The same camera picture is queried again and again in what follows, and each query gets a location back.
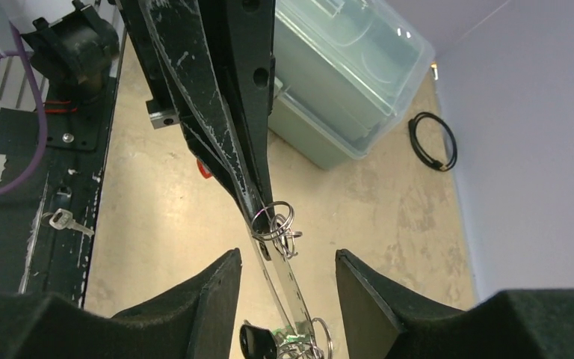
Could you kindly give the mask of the red key tag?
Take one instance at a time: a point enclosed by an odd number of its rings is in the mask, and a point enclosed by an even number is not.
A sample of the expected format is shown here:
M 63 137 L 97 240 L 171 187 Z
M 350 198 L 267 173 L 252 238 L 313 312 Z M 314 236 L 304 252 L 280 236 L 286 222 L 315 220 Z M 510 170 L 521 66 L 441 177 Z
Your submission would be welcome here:
M 197 168 L 204 179 L 210 179 L 213 177 L 212 172 L 199 160 L 196 160 Z

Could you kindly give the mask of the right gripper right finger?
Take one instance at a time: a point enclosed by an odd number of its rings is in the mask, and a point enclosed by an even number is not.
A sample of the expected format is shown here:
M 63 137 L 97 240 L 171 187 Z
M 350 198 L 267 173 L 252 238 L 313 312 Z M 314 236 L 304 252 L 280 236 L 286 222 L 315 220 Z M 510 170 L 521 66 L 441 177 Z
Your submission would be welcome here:
M 346 249 L 336 282 L 351 358 L 574 358 L 574 289 L 506 289 L 459 310 Z

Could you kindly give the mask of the silver key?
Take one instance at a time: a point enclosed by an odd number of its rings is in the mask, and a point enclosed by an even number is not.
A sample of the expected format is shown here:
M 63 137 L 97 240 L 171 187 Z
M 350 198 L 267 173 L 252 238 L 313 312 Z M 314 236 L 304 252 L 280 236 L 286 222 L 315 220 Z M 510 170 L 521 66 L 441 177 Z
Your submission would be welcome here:
M 57 209 L 49 215 L 49 226 L 56 230 L 74 230 L 85 236 L 93 237 L 95 231 L 84 224 L 78 223 L 71 211 L 67 209 Z

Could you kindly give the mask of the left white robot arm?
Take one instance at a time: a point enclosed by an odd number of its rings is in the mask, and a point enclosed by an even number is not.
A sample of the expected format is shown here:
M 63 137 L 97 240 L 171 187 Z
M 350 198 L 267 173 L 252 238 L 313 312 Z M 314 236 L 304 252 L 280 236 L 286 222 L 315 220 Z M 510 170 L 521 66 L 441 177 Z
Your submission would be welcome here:
M 155 106 L 172 110 L 190 151 L 266 230 L 274 1 L 118 1 Z M 83 1 L 2 1 L 32 65 L 67 98 L 93 99 L 120 52 L 113 25 Z

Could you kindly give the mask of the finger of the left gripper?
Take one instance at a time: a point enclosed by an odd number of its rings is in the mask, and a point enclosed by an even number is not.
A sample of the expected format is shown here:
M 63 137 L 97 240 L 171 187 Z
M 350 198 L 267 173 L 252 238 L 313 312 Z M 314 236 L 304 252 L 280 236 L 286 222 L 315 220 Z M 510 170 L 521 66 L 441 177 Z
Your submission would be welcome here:
M 268 116 L 274 93 L 274 1 L 199 1 L 218 86 L 261 209 L 272 201 Z
M 199 1 L 119 1 L 117 6 L 152 94 L 175 111 L 189 150 L 236 202 L 247 225 L 260 210 L 233 119 L 220 92 Z

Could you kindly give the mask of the black key fob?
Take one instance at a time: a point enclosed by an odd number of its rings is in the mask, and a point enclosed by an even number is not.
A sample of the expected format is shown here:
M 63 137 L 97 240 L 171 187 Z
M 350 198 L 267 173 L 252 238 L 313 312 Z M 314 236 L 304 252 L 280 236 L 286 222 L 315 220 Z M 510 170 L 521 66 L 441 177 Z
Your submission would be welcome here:
M 274 335 L 245 321 L 239 330 L 239 343 L 245 359 L 277 359 Z

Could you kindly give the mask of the green key tag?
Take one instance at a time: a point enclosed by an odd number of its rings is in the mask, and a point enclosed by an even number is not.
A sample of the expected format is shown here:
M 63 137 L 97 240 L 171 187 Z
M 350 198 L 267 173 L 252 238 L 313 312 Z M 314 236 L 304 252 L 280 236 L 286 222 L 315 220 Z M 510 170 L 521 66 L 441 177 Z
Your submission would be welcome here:
M 290 325 L 284 328 L 278 328 L 272 331 L 272 334 L 277 347 L 283 346 L 287 343 L 296 343 L 300 340 L 300 336 Z

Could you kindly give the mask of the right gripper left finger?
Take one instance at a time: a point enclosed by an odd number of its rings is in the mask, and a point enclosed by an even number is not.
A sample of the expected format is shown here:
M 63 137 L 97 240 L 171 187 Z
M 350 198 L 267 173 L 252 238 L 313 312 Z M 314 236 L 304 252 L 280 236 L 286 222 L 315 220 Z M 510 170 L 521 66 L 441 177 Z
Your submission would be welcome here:
M 0 294 L 0 358 L 227 358 L 240 280 L 234 248 L 110 318 L 55 294 Z

